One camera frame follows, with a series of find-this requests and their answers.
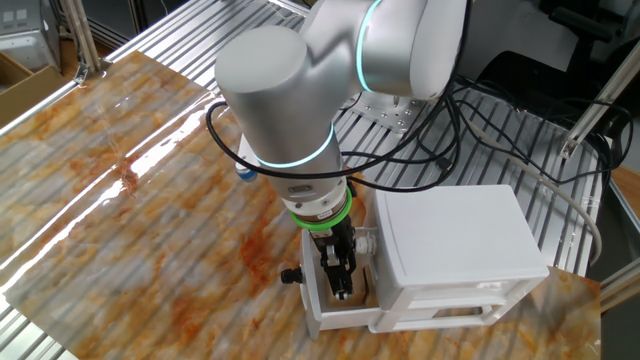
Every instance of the white plastic container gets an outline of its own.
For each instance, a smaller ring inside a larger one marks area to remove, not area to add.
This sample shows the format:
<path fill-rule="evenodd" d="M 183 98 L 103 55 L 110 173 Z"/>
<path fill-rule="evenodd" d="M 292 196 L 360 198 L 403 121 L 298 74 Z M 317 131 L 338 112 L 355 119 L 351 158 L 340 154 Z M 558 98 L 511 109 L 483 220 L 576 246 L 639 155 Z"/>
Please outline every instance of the white plastic container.
<path fill-rule="evenodd" d="M 379 308 L 328 306 L 319 256 L 303 236 L 301 291 L 313 338 L 353 326 L 392 332 L 491 325 L 549 273 L 507 185 L 375 196 L 378 252 L 370 260 Z M 459 308 L 479 311 L 438 313 Z"/>

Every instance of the orange stained surface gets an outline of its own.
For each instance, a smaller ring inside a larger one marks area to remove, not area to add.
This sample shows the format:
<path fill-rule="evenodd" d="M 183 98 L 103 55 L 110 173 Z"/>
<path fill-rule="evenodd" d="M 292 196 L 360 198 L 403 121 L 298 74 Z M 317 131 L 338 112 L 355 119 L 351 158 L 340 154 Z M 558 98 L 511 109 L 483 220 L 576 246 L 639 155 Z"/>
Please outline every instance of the orange stained surface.
<path fill-rule="evenodd" d="M 553 269 L 492 327 L 311 340 L 299 288 L 278 276 L 299 263 L 300 229 L 211 140 L 214 101 L 132 53 L 0 137 L 0 287 L 75 356 L 599 358 L 597 284 Z M 230 112 L 215 126 L 235 148 Z M 371 215 L 358 192 L 354 226 Z"/>

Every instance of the metal grating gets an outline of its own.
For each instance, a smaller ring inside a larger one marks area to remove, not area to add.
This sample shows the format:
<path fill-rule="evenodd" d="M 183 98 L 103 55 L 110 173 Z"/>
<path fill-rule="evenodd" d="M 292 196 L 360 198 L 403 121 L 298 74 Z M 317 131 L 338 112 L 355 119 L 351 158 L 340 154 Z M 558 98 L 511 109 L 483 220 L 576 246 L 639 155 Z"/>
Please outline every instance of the metal grating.
<path fill-rule="evenodd" d="M 117 61 L 134 50 L 141 51 L 205 88 L 217 92 L 215 56 L 225 44 L 243 31 L 259 26 L 280 25 L 299 30 L 304 20 L 299 14 L 305 14 L 305 11 L 275 0 L 271 3 L 264 0 L 193 0 L 116 50 L 107 59 Z M 63 92 L 57 93 L 56 96 L 47 99 L 47 102 L 39 104 L 38 108 L 47 106 L 62 95 Z M 556 156 L 557 145 L 565 130 L 551 124 L 543 124 L 539 136 L 534 139 L 540 124 L 539 118 L 518 113 L 507 104 L 475 91 L 467 91 L 458 97 L 477 106 L 520 147 L 528 149 L 532 157 L 552 174 L 568 177 L 596 168 L 597 156 L 588 146 L 579 148 L 570 161 Z M 469 109 L 463 111 L 476 125 L 488 129 Z M 424 120 L 427 112 L 428 109 L 423 111 L 419 121 Z M 334 121 L 337 136 L 344 150 L 382 154 L 402 138 L 401 135 L 352 112 L 339 113 Z M 446 114 L 441 114 L 429 124 L 421 136 L 433 152 L 446 147 L 451 137 L 452 129 Z M 496 140 L 509 146 L 504 139 L 496 137 Z M 409 159 L 426 156 L 415 144 L 408 146 L 400 155 Z M 354 166 L 362 161 L 350 158 L 347 159 L 347 164 Z M 426 167 L 381 164 L 367 171 L 366 175 L 389 186 L 415 186 L 433 181 L 439 172 L 433 164 Z M 548 264 L 584 275 L 591 247 L 591 235 L 585 230 L 583 221 L 575 211 L 569 209 L 562 200 L 556 199 L 555 195 L 539 187 L 534 179 L 524 176 L 518 168 L 506 161 L 504 156 L 478 146 L 465 130 L 461 162 L 446 185 L 496 183 L 509 184 L 514 188 Z M 594 199 L 599 199 L 601 187 L 598 177 L 588 177 L 561 188 L 583 203 L 588 212 L 595 217 L 599 204 Z M 0 309 L 0 360 L 75 359 L 9 306 L 4 297 L 0 299 Z"/>

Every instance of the metal bracket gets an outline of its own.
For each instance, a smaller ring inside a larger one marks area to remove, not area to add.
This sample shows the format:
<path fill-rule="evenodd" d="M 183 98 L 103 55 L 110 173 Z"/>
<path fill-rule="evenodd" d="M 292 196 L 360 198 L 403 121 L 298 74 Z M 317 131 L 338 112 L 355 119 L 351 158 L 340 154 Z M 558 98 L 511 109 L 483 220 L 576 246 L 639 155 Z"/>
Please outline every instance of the metal bracket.
<path fill-rule="evenodd" d="M 403 134 L 416 121 L 426 102 L 374 92 L 363 92 L 352 111 L 391 131 Z"/>
<path fill-rule="evenodd" d="M 622 62 L 618 70 L 604 86 L 596 100 L 613 103 L 622 91 L 629 85 L 636 74 L 640 71 L 640 43 L 631 50 L 629 56 Z M 600 118 L 608 110 L 607 106 L 592 104 L 587 111 L 582 114 L 580 120 L 567 133 L 560 149 L 560 156 L 569 159 L 578 145 L 589 134 L 591 129 L 598 123 Z"/>
<path fill-rule="evenodd" d="M 109 66 L 111 66 L 111 64 L 112 63 L 107 60 L 100 59 L 101 70 L 106 70 Z M 85 63 L 79 63 L 78 71 L 76 71 L 76 75 L 73 77 L 73 81 L 78 84 L 82 84 L 85 80 L 87 80 L 87 78 L 89 78 L 90 75 L 92 75 L 92 73 L 89 69 L 89 65 Z"/>

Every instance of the black knob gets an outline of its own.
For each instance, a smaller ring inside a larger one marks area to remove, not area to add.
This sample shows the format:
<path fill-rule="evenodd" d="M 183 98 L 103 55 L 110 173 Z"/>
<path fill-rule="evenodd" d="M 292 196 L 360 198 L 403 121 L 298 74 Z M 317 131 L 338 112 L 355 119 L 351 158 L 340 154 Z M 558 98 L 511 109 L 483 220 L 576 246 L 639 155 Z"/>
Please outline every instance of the black knob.
<path fill-rule="evenodd" d="M 283 284 L 302 284 L 302 269 L 297 267 L 295 269 L 282 270 L 280 273 L 280 280 Z"/>

